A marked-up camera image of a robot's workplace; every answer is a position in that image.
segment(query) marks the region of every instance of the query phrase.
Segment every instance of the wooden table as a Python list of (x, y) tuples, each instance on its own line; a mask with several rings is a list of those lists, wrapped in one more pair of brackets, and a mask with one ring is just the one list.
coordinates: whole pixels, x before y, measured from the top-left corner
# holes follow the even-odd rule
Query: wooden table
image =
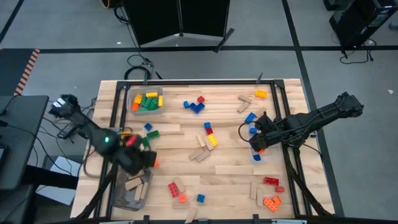
[[(108, 127), (117, 81), (102, 81), (99, 87), (93, 121), (101, 127)], [(290, 111), (307, 113), (308, 108), (303, 88), (299, 79), (285, 79), (285, 89)], [(137, 134), (144, 134), (144, 124), (150, 122), (154, 130), (159, 130), (160, 137), (152, 140), (151, 146), (157, 151), (160, 166), (153, 169), (152, 186), (145, 207), (138, 212), (113, 208), (112, 220), (142, 220), (150, 215), (151, 220), (184, 220), (187, 209), (173, 209), (173, 199), (167, 184), (174, 177), (180, 177), (187, 189), (188, 200), (192, 207), (198, 209), (196, 218), (208, 219), (249, 219), (253, 214), (260, 218), (293, 218), (284, 158), (280, 145), (275, 145), (264, 153), (265, 162), (253, 164), (249, 152), (249, 144), (238, 136), (238, 126), (250, 112), (261, 107), (267, 109), (267, 115), (275, 118), (275, 108), (271, 96), (270, 85), (164, 85), (165, 113), (160, 116), (134, 117), (126, 115), (126, 127)], [(267, 90), (266, 99), (254, 97), (256, 89)], [(116, 124), (119, 124), (123, 105), (122, 90)], [(251, 105), (241, 114), (236, 110), (243, 103), (238, 99), (244, 94), (253, 99)], [(196, 102), (199, 96), (206, 101), (206, 108), (200, 114), (194, 114), (183, 107), (183, 102)], [(279, 105), (284, 116), (282, 97), (278, 91)], [(200, 163), (190, 161), (188, 156), (200, 148), (195, 137), (205, 135), (204, 122), (210, 122), (219, 145), (212, 150), (210, 157)], [(307, 144), (317, 148), (315, 139), (308, 139)], [(317, 152), (302, 146), (301, 160), (307, 187), (318, 201), (333, 213), (333, 204), (326, 182), (323, 165)], [(87, 169), (92, 174), (100, 174), (102, 157), (96, 152), (90, 156)], [(262, 184), (265, 176), (278, 178), (285, 187), (284, 193), (275, 193), (271, 185)], [(264, 197), (278, 195), (282, 204), (277, 212), (267, 207), (258, 207), (255, 200), (249, 199), (250, 183), (257, 181), (258, 188)], [(91, 179), (80, 173), (71, 217), (77, 216), (88, 204), (98, 188), (99, 179)], [(304, 214), (303, 200), (300, 189), (296, 186), (300, 211)], [(196, 203), (197, 194), (206, 195), (205, 204)], [(105, 215), (108, 193), (103, 197), (101, 215)]]

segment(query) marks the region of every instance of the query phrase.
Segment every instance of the orange striped tape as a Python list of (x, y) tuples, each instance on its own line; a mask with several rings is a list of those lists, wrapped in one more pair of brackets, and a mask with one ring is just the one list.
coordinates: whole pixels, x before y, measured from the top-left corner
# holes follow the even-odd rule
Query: orange striped tape
[(15, 89), (14, 96), (21, 95), (22, 92), (24, 91), (24, 88), (25, 88), (26, 83), (27, 83), (27, 81), (29, 79), (29, 76), (30, 76), (30, 73), (31, 73), (31, 71), (33, 69), (33, 66), (35, 65), (37, 57), (39, 56), (39, 53), (40, 53), (39, 49), (35, 49), (32, 52), (32, 55), (30, 56), (30, 59), (29, 59), (27, 65), (26, 65), (26, 68), (24, 70), (24, 73), (22, 74), (22, 77), (19, 80), (18, 86)]

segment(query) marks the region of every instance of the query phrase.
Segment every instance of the white paper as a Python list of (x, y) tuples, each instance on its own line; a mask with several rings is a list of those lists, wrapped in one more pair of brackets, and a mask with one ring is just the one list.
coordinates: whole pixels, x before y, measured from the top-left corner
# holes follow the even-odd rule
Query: white paper
[[(73, 176), (77, 177), (78, 170), (80, 167), (79, 163), (73, 162), (69, 159), (66, 159), (66, 158), (60, 157), (60, 156), (58, 156), (55, 163), (62, 169), (67, 170), (68, 172), (71, 172)], [(69, 175), (69, 173), (59, 169), (54, 164), (52, 165), (50, 170), (53, 172), (58, 172), (61, 174)], [(76, 190), (63, 189), (63, 188), (59, 188), (59, 187), (45, 187), (44, 189), (37, 192), (37, 194), (39, 194), (39, 195), (51, 198), (53, 200), (56, 200), (58, 202), (65, 204), (65, 205), (71, 205), (73, 199), (75, 198), (75, 193), (76, 193)]]

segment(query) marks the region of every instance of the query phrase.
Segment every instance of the floor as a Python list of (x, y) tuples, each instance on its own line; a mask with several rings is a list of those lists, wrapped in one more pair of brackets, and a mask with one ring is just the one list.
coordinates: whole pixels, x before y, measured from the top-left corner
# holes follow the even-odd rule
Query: floor
[[(298, 43), (294, 43), (290, 34), (283, 2), (290, 8)], [(0, 0), (0, 30), (17, 3), (18, 0)], [(395, 153), (398, 140), (394, 134), (398, 128), (395, 116), (398, 31), (387, 26), (392, 21), (398, 22), (398, 14), (372, 36), (378, 45), (391, 49), (372, 51), (373, 62), (343, 65), (339, 62), (339, 50), (296, 52), (298, 44), (338, 45), (328, 23), (332, 14), (321, 0), (231, 0), (228, 27), (233, 27), (235, 33), (226, 45), (286, 46), (290, 50), (142, 54), (153, 61), (163, 78), (257, 78), (261, 72), (263, 78), (301, 78), (308, 99), (314, 98), (318, 107), (334, 101), (344, 91), (354, 94), (365, 105), (364, 114), (324, 128), (344, 214), (398, 220)], [(218, 42), (217, 38), (187, 35), (143, 47), (214, 46)], [(126, 26), (114, 18), (112, 10), (103, 9), (96, 0), (25, 0), (0, 43), (0, 48), (39, 48), (44, 52), (38, 57), (24, 95), (48, 95), (54, 100), (60, 94), (71, 93), (85, 106), (96, 96), (101, 80), (123, 79), (129, 68), (126, 59), (132, 54), (122, 52), (126, 47), (134, 47)], [(52, 49), (54, 54), (45, 53)], [(302, 54), (303, 61), (297, 59), (297, 54)], [(365, 58), (365, 51), (358, 51), (349, 60)], [(131, 77), (141, 78), (142, 74), (134, 73)], [(56, 134), (56, 129), (48, 123), (42, 125)], [(42, 134), (39, 138), (50, 155), (61, 155), (54, 139)], [(68, 155), (83, 155), (85, 141), (78, 137), (73, 140), (74, 144), (60, 141), (61, 148)], [(31, 157), (30, 163), (34, 164), (35, 156)], [(40, 151), (39, 164), (43, 159)], [(65, 207), (43, 208), (39, 210), (37, 223), (49, 220), (46, 218), (49, 213), (60, 220), (66, 219), (67, 211)]]

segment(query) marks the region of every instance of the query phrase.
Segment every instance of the blue lego brick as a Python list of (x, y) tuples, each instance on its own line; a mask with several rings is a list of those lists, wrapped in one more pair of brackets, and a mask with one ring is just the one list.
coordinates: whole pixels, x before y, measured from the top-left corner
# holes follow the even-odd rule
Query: blue lego brick
[(205, 202), (205, 196), (201, 195), (201, 194), (198, 194), (197, 202), (200, 202), (200, 203)]
[(253, 155), (253, 159), (254, 159), (255, 161), (261, 161), (261, 156), (260, 156), (259, 154)]
[(256, 134), (257, 133), (257, 129), (256, 128), (251, 128), (249, 131), (250, 131), (250, 134)]
[(256, 117), (256, 115), (254, 113), (250, 113), (249, 116), (247, 116), (247, 118), (244, 120), (244, 122), (246, 124), (249, 124), (251, 121), (253, 121), (253, 119)]
[(201, 112), (203, 109), (205, 109), (205, 105), (203, 103), (199, 103), (194, 109), (193, 112), (195, 112), (196, 114), (198, 114), (199, 112)]
[(187, 101), (184, 101), (184, 107), (185, 109), (189, 108), (189, 103)]
[(191, 109), (191, 110), (193, 110), (193, 111), (195, 111), (195, 108), (196, 108), (197, 106), (196, 106), (196, 104), (194, 104), (194, 103), (191, 103), (190, 105), (189, 105), (189, 108)]
[(152, 129), (152, 125), (150, 125), (149, 123), (145, 124), (144, 128), (148, 131), (150, 131)]
[(211, 128), (210, 122), (205, 122), (205, 129)]

